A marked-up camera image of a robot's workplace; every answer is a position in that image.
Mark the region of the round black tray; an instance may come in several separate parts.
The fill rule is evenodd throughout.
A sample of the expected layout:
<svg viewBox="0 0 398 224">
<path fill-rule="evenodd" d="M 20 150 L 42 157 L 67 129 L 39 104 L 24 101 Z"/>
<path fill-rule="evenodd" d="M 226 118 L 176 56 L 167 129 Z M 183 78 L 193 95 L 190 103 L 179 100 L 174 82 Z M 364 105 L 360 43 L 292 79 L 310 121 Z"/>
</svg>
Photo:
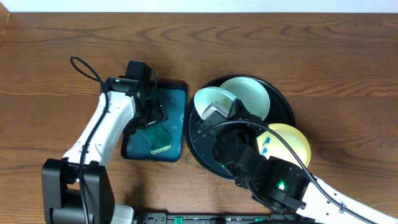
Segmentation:
<svg viewBox="0 0 398 224">
<path fill-rule="evenodd" d="M 268 92 L 271 101 L 271 107 L 267 117 L 264 119 L 265 123 L 283 123 L 290 126 L 296 126 L 294 113 L 290 107 L 289 102 L 285 96 L 271 83 L 250 75 L 246 77 L 259 82 Z M 215 144 L 215 137 L 207 135 L 203 138 L 197 139 L 197 131 L 199 130 L 203 120 L 197 113 L 194 100 L 190 100 L 185 110 L 183 131 L 187 146 L 197 162 L 212 174 L 232 180 L 230 175 L 221 165 L 219 165 L 213 157 L 213 146 Z"/>
</svg>

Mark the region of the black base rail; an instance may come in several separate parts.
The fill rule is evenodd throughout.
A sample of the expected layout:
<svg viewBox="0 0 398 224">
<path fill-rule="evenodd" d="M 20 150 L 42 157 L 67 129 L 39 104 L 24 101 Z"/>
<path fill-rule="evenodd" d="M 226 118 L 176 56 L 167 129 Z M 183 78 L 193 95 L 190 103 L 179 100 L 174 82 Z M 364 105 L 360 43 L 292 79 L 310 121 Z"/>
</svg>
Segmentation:
<svg viewBox="0 0 398 224">
<path fill-rule="evenodd" d="M 133 224 L 249 224 L 297 223 L 295 215 L 168 215 L 166 213 L 139 213 Z"/>
</svg>

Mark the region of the mint plate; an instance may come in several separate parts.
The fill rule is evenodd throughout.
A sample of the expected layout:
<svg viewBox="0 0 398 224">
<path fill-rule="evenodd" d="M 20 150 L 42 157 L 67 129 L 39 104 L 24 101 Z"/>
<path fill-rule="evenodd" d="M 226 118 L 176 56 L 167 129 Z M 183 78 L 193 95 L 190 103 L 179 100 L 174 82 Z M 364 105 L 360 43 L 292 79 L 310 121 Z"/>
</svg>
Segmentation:
<svg viewBox="0 0 398 224">
<path fill-rule="evenodd" d="M 208 117 L 208 115 L 205 115 L 205 111 L 212 103 L 217 102 L 218 107 L 221 108 L 221 113 L 228 115 L 235 99 L 236 96 L 231 92 L 220 87 L 209 86 L 195 93 L 194 106 L 200 118 L 205 120 Z"/>
<path fill-rule="evenodd" d="M 225 81 L 222 89 L 234 94 L 253 115 L 264 120 L 269 114 L 271 100 L 267 90 L 255 79 L 235 77 Z"/>
</svg>

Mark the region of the mint plate at tray back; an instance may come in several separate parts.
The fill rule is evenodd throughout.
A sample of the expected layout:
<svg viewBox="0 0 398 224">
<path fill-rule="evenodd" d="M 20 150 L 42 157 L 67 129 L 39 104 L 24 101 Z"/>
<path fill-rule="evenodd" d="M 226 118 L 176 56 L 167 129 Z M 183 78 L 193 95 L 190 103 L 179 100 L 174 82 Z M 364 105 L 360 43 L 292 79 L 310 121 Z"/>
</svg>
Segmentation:
<svg viewBox="0 0 398 224">
<path fill-rule="evenodd" d="M 235 77 L 225 81 L 222 89 L 234 94 L 253 115 L 264 120 L 269 114 L 271 100 L 267 90 L 255 79 Z"/>
</svg>

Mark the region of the green yellow sponge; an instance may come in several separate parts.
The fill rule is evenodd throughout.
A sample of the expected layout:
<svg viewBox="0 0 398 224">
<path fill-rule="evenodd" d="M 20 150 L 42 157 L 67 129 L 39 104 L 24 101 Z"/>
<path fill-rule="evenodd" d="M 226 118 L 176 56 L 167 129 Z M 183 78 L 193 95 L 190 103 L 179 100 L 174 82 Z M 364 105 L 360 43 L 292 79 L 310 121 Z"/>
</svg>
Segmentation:
<svg viewBox="0 0 398 224">
<path fill-rule="evenodd" d="M 170 134 L 160 123 L 143 129 L 142 133 L 150 142 L 151 154 L 157 154 L 171 148 Z"/>
</svg>

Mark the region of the black rectangular water tub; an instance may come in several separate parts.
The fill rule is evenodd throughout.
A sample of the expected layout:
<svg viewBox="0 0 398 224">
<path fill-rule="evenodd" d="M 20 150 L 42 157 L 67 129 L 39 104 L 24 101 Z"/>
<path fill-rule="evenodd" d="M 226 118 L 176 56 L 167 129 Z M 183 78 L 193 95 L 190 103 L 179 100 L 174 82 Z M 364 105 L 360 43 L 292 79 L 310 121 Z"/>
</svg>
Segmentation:
<svg viewBox="0 0 398 224">
<path fill-rule="evenodd" d="M 176 162 L 182 150 L 183 121 L 187 101 L 186 83 L 159 83 L 154 94 L 168 114 L 161 126 L 170 134 L 171 148 L 157 154 L 150 153 L 150 142 L 142 129 L 123 137 L 121 155 L 125 159 Z"/>
</svg>

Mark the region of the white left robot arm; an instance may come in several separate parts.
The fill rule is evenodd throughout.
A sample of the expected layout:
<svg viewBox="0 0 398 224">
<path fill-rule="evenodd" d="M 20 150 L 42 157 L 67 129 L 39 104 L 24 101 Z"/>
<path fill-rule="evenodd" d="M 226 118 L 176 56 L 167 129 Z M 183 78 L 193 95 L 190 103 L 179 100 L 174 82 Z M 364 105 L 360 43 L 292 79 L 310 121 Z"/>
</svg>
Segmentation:
<svg viewBox="0 0 398 224">
<path fill-rule="evenodd" d="M 157 82 L 111 77 L 77 142 L 41 170 L 46 223 L 132 223 L 134 209 L 115 202 L 108 165 L 122 134 L 166 120 L 152 99 Z"/>
</svg>

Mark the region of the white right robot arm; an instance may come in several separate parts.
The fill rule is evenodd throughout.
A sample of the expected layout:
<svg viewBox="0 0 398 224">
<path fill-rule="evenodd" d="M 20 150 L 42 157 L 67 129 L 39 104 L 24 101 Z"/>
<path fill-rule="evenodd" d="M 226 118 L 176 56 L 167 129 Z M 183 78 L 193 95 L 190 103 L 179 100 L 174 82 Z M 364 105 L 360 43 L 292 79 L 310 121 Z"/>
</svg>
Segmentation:
<svg viewBox="0 0 398 224">
<path fill-rule="evenodd" d="M 349 198 L 311 174 L 307 139 L 287 124 L 266 124 L 239 99 L 226 106 L 194 102 L 203 120 L 199 137 L 214 136 L 213 157 L 238 187 L 275 213 L 291 211 L 318 223 L 397 223 L 397 219 Z"/>
</svg>

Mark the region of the yellow plate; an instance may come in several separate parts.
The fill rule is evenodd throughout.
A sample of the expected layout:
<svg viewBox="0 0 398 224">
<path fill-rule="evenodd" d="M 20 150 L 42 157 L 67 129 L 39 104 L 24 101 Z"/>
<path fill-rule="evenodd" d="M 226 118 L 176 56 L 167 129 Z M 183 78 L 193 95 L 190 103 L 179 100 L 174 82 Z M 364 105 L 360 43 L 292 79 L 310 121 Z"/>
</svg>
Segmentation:
<svg viewBox="0 0 398 224">
<path fill-rule="evenodd" d="M 294 150 L 305 167 L 308 167 L 311 158 L 310 145 L 307 138 L 295 127 L 282 123 L 270 124 L 269 128 L 275 131 Z M 257 137 L 258 151 L 260 155 L 269 159 L 270 156 L 294 163 L 300 167 L 295 157 L 285 145 L 268 131 Z"/>
</svg>

